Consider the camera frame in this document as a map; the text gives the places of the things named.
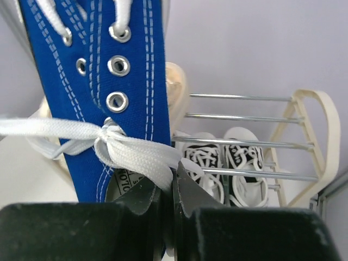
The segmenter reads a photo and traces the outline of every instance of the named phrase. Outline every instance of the metal rod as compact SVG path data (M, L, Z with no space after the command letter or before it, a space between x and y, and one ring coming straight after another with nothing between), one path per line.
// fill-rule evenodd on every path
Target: metal rod
M282 172L271 172L271 171L254 171L254 170L232 170L232 169L218 169L214 167L202 168L204 172L216 174L216 175L228 175L228 176L248 176L255 178L279 178L289 179L292 181L318 181L317 177L314 176L300 176L299 173L282 173Z
M291 97L267 97L267 96L244 96L230 94L190 94L194 98L219 98L234 100L252 100L252 101L274 101L274 102L291 102Z
M273 184L273 185L268 185L268 188L278 190L281 188L281 186L279 184Z
M225 139L205 139L186 136L174 136L173 141L204 143L204 144L220 144L220 145L242 145L242 146L258 146L265 148L292 148L296 150L309 150L313 148L312 144L298 144L290 142L265 142L251 140L225 140Z
M276 165L275 162L267 162L263 164L265 167L274 167Z
M300 118L274 118L274 117L254 117L254 116L235 116L235 115L218 115L218 114L193 114L187 113L186 118L196 119L219 119L232 121L264 121L264 122L286 122L286 123L301 123Z

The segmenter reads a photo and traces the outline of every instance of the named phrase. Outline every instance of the white stitching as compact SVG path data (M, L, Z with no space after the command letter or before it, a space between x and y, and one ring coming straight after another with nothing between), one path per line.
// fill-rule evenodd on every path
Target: white stitching
M147 131L148 131L148 93L149 93L149 53L148 53L148 25L147 25L147 3L146 0L142 2L142 12L144 15L144 31L145 31L145 51L146 51L146 124L145 124L145 140L147 140Z
M36 22L38 23L38 27L41 30L41 33L44 36L45 41L48 44L49 49L51 50L51 52L53 54L53 57L55 58L55 64L57 65L57 70L58 70L58 73L59 73L59 77L61 79L61 83L63 84L64 89L67 92L68 97L70 99L71 105L73 106L73 109L76 112L76 118L78 120L80 120L80 117L79 117L79 115L80 115L82 117L82 120L84 121L82 111L79 110L79 112L78 112L77 109L76 109L76 105L78 105L78 101L77 101L76 98L73 98L73 97L75 97L75 94L73 93L73 91L72 91L72 89L71 89L71 87L69 85L69 81L67 80L67 78L65 76L63 67L62 67L60 59L59 59L59 54L58 54L57 48L54 45L51 36L49 35L49 32L48 32L48 30L46 28L46 25L45 25L45 22L42 20L41 14L40 13L36 13L38 11L38 8L36 7L36 5L33 2L29 2L29 1L28 1L28 4L31 7L31 10L32 10L32 13L34 15L34 18L35 18Z
M151 138L153 139L153 105L154 105L154 52L153 52L153 18L152 1L148 1L148 15L150 17L150 52L151 52Z
M70 18L71 23L73 24L73 28L75 29L78 36L81 38L83 45L86 44L86 41L84 39L83 34L86 34L85 30L83 29L83 26L80 22L80 18L75 13L74 7L71 5L71 2L69 0L65 0L66 3L62 2L62 6L65 8L65 12Z
M101 189L100 189L99 202L102 201L103 188L104 188L104 185L105 185L105 181L107 180L107 177L108 177L108 176L109 176L109 177L112 177L112 175L110 175L110 170L111 170L111 168L109 168L109 170L106 171L106 175L105 175L105 177L104 177L104 181L103 181L102 187L101 187Z
M92 80L92 69L93 69L93 31L94 31L94 0L91 0L91 14L90 14L90 46L89 46L89 89L91 92L91 97L95 105L98 106L96 99L94 97L94 92L93 92L93 80Z
M107 170L107 167L108 166L106 166L106 165L104 165L103 164L103 171L102 171L102 174L100 175L100 177L99 177L99 180L98 180L98 183L97 183L97 191L96 191L96 200L97 200L97 202L101 202L101 200L102 200L102 192L103 192L103 187L104 187L104 183L105 183L105 179L106 179L106 177L107 176L111 176L110 175L110 171L111 170L113 170L111 167L109 167L109 169ZM105 178L104 178L104 182L103 182L103 184L102 184L102 187L101 187L101 191L100 191L100 196L99 196L99 198L98 198L98 191L99 191L99 184L100 184L100 181L101 181L101 179L102 179L102 177L103 177L103 174L104 174L104 171L106 171L106 174L107 175L105 175Z
M102 34L102 7L103 1L99 1L98 3L98 45L97 45L97 100L98 106L101 107L100 104L100 44L101 44L101 34Z

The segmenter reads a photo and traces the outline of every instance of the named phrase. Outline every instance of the blue fabric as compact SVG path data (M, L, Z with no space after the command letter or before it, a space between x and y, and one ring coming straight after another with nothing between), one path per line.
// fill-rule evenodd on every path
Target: blue fabric
M115 22L113 1L91 0L85 4L89 18L86 24L75 1L55 2L57 13L72 32L70 47L64 45L35 1L20 1L53 117L102 126L110 116L128 136L169 145L159 1L133 0L129 24L132 38L122 44L108 33L109 26ZM107 69L107 61L114 55L129 60L130 73L125 77L117 77ZM82 57L86 59L86 76L76 69L76 61ZM122 113L114 114L106 107L105 99L113 91L122 91L129 98L129 106ZM103 202L113 170L97 159L93 149L65 158L79 201Z
M90 0L76 0L76 2L81 5L81 7L86 10L88 7L88 3L90 2Z

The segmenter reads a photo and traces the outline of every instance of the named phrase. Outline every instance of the white wall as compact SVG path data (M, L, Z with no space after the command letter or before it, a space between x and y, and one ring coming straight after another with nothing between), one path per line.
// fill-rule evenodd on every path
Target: white wall
M26 117L44 96L39 76L2 16L0 34L0 115Z

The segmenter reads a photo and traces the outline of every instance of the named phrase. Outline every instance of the blue canvas sneaker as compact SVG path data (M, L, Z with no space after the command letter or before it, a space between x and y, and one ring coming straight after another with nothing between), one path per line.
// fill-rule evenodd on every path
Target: blue canvas sneaker
M30 137L48 158L64 153L81 202L104 202L115 168L170 192L181 153L170 146L160 1L20 8L53 118L1 119L0 133Z

